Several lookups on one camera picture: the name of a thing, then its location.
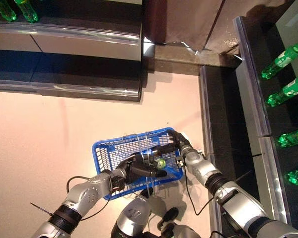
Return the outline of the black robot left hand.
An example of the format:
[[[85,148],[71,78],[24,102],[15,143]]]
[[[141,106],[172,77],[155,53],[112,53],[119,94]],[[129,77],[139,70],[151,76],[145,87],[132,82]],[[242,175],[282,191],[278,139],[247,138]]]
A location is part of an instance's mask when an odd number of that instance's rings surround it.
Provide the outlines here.
[[[131,184],[142,177],[162,178],[167,176],[163,159],[152,155],[134,153],[128,158],[126,184]]]

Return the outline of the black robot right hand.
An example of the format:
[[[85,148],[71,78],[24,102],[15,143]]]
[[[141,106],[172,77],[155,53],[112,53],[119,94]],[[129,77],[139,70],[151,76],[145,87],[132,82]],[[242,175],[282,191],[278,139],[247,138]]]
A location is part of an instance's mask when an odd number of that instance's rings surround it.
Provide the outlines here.
[[[176,148],[179,149],[182,158],[185,159],[186,155],[193,151],[193,147],[189,140],[186,139],[183,134],[175,130],[169,129],[167,130],[167,133],[172,137],[173,143],[175,144]]]

